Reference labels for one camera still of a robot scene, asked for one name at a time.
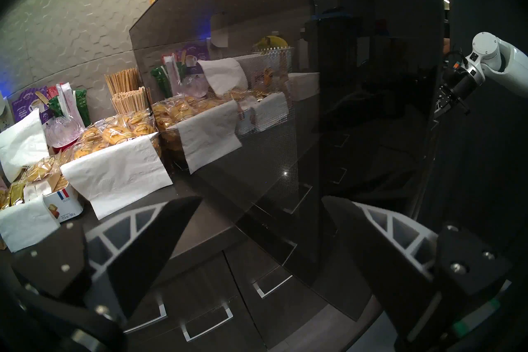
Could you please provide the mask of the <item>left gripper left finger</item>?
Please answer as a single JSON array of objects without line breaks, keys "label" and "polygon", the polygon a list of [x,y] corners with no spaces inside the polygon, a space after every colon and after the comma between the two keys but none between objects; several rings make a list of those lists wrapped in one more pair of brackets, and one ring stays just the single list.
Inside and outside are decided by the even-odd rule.
[{"label": "left gripper left finger", "polygon": [[15,255],[20,300],[32,311],[128,320],[169,261],[202,198],[189,196],[112,216],[89,231],[63,224]]}]

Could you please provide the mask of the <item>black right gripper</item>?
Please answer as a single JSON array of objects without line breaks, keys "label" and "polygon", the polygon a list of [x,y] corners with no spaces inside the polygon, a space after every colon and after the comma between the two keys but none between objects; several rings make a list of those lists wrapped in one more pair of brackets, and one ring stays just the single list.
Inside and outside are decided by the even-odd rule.
[{"label": "black right gripper", "polygon": [[440,94],[438,96],[434,118],[439,118],[452,107],[457,106],[464,115],[470,114],[470,108],[464,100],[478,88],[479,84],[469,73],[442,73]]}]

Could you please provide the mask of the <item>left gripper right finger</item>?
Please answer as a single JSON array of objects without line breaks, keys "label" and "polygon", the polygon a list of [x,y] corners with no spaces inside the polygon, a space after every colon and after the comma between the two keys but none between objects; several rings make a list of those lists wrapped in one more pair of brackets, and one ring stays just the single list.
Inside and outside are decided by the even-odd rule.
[{"label": "left gripper right finger", "polygon": [[456,223],[324,196],[347,253],[397,332],[395,351],[448,351],[500,308],[512,263]]}]

